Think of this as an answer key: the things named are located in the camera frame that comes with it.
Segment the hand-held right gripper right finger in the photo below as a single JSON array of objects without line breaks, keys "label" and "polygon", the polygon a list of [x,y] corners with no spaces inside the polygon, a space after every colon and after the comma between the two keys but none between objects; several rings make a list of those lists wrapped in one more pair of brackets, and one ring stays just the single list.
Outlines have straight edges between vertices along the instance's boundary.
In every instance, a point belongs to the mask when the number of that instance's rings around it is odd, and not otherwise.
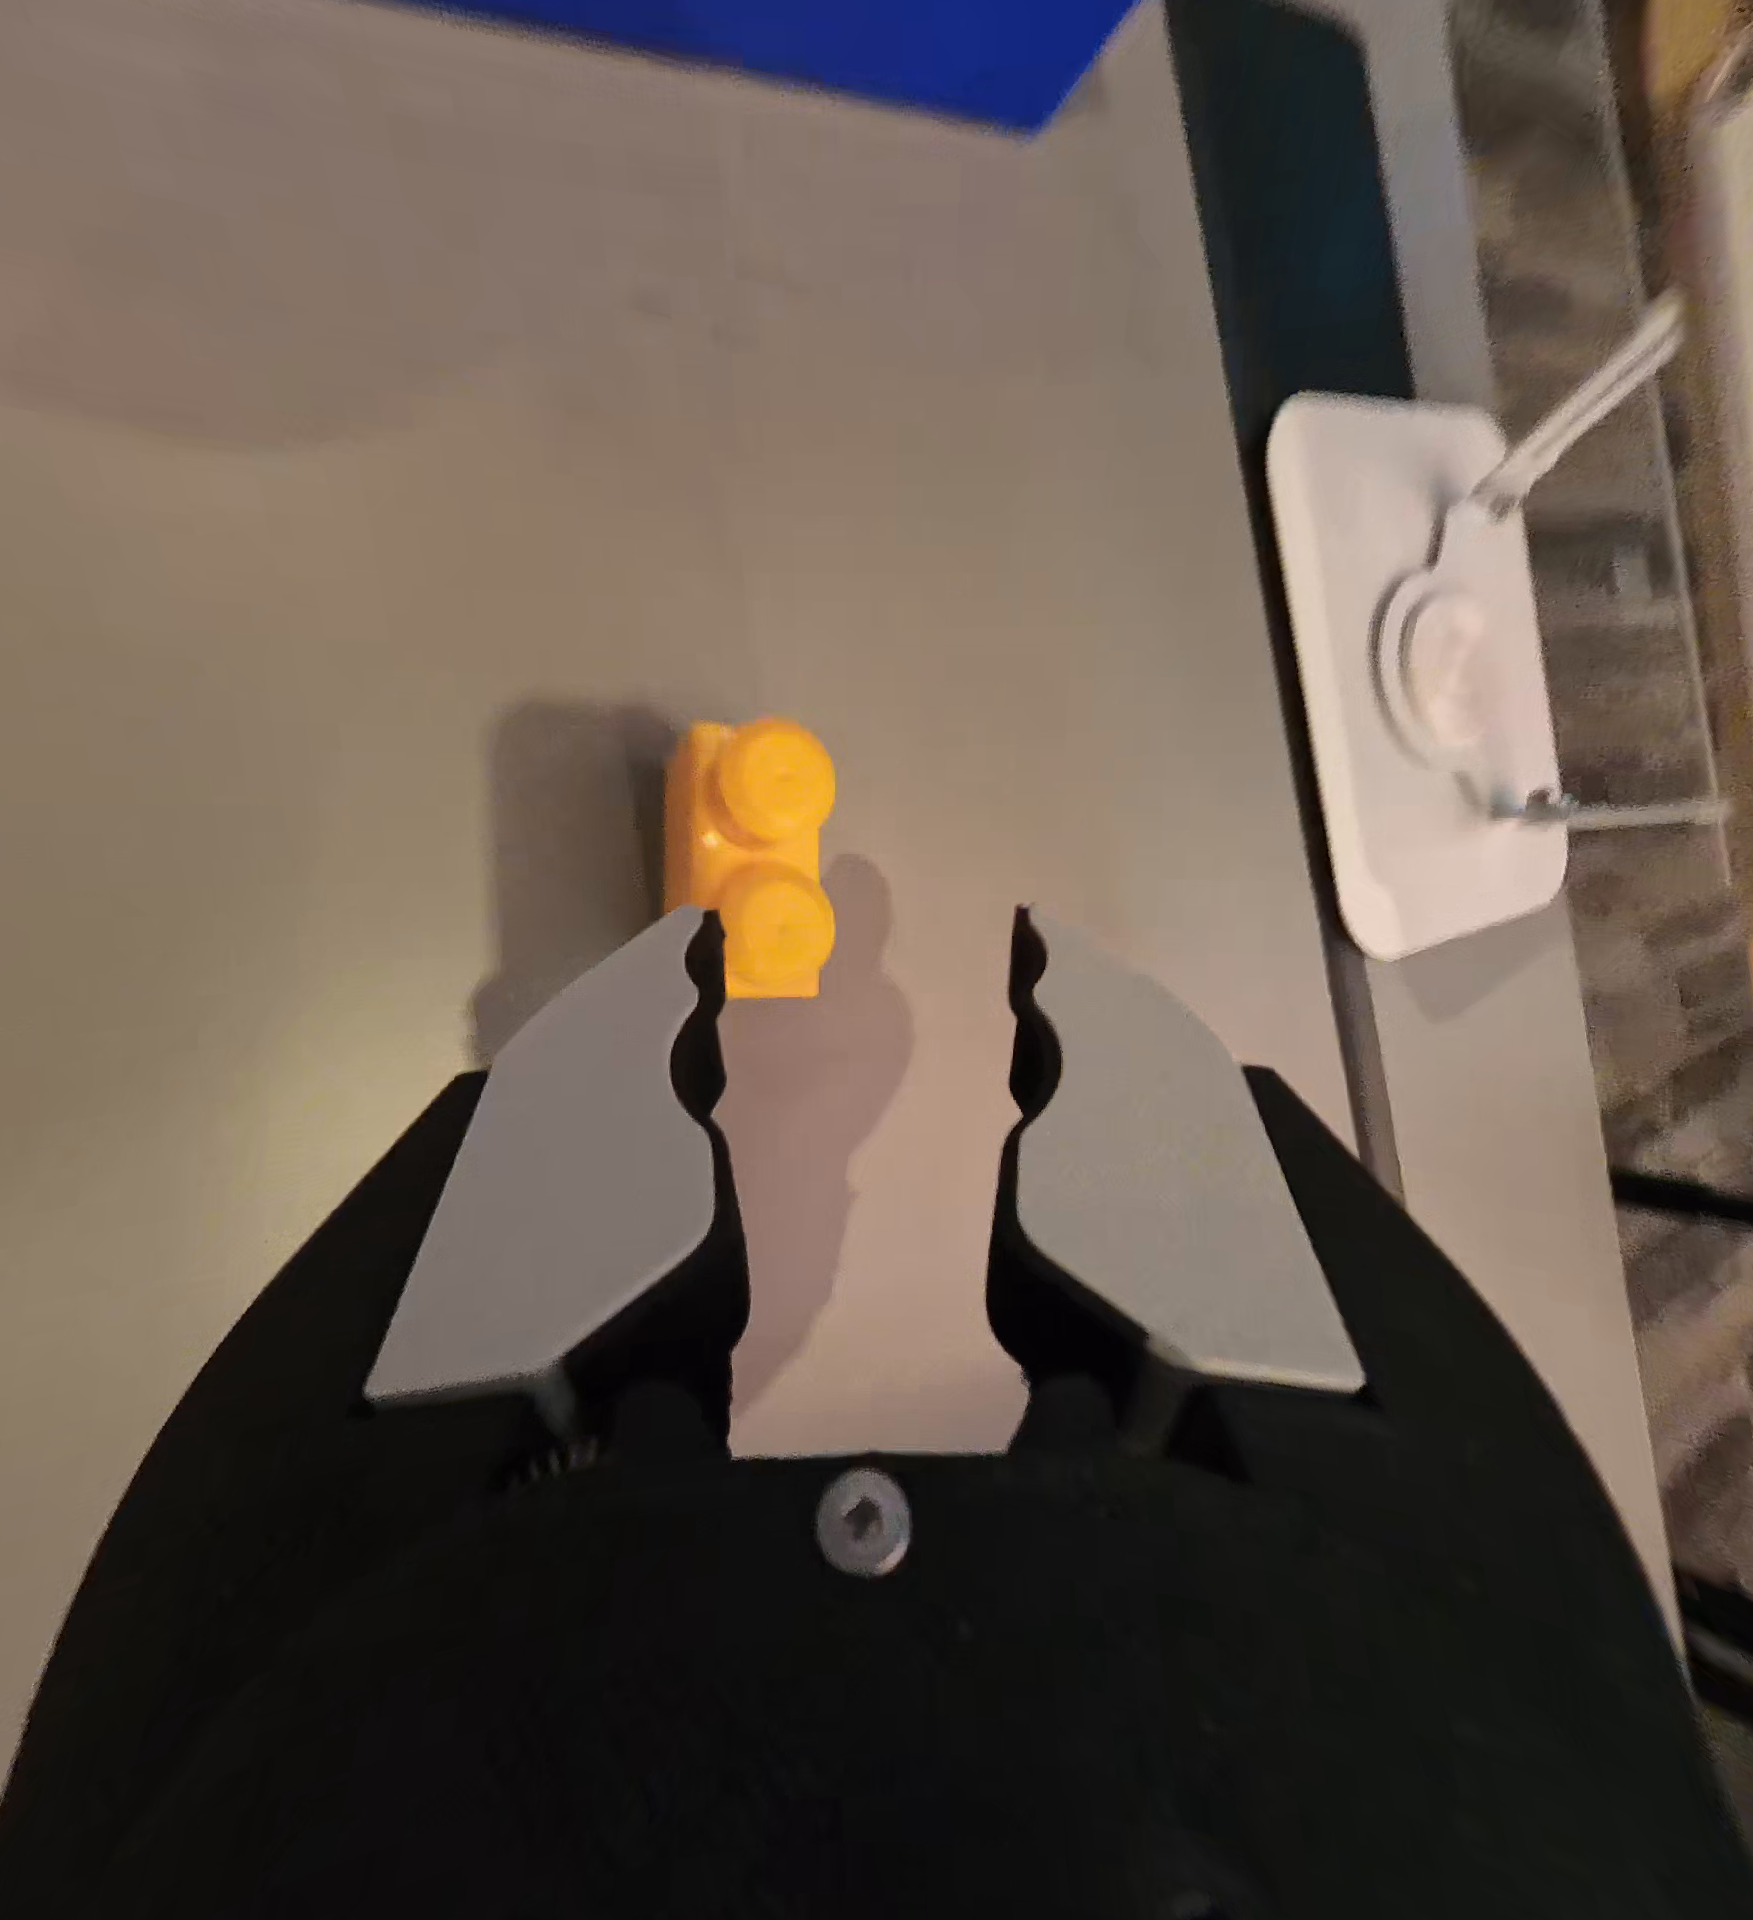
[{"label": "hand-held right gripper right finger", "polygon": [[1166,1380],[1356,1401],[1366,1369],[1247,1066],[1044,905],[1009,921],[1015,1022],[982,1310],[1028,1386],[1150,1422]]}]

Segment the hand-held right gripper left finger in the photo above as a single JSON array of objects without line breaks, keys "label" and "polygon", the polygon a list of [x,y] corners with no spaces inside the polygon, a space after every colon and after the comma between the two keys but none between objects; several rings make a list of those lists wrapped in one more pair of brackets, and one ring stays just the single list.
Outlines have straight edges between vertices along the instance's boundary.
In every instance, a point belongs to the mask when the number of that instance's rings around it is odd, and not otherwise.
[{"label": "hand-held right gripper left finger", "polygon": [[727,1091],[723,930],[678,905],[492,1056],[362,1395],[524,1401],[580,1432],[672,1380],[727,1432],[748,1269]]}]

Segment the blue plastic bin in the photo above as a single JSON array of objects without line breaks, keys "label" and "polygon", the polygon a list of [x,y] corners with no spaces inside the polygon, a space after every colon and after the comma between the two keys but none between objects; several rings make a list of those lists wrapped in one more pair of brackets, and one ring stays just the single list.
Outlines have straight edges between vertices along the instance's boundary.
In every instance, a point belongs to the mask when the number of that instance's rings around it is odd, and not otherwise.
[{"label": "blue plastic bin", "polygon": [[406,3],[998,133],[1042,133],[1136,3]]}]

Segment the white stand base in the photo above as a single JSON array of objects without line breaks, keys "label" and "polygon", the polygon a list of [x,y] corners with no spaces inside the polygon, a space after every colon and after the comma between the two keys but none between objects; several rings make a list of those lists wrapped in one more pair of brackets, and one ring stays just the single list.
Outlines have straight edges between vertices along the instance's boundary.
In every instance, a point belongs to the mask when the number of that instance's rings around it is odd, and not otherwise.
[{"label": "white stand base", "polygon": [[1548,905],[1583,829],[1713,827],[1722,801],[1562,785],[1528,497],[1680,351],[1661,295],[1519,442],[1472,405],[1296,392],[1261,475],[1329,869],[1379,963]]}]

